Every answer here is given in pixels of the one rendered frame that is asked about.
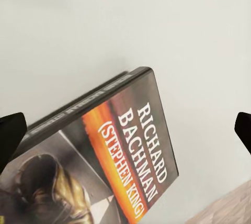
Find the hardback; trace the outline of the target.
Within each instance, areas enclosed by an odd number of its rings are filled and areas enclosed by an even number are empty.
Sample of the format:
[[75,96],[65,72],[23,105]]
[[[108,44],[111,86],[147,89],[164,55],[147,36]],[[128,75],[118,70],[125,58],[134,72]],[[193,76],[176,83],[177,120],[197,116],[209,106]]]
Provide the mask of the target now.
[[24,135],[0,175],[0,224],[138,224],[178,176],[140,66]]

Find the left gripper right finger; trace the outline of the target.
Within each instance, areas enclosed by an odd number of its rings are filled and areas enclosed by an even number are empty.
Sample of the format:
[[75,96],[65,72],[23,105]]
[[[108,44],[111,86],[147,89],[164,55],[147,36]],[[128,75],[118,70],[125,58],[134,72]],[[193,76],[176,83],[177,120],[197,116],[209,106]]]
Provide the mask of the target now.
[[239,112],[234,130],[251,154],[251,114]]

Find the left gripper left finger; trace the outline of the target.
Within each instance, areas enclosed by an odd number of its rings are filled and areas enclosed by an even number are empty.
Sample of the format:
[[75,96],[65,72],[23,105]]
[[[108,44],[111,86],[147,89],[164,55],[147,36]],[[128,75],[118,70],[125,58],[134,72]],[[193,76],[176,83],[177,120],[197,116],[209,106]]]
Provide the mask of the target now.
[[0,118],[0,175],[27,133],[24,113]]

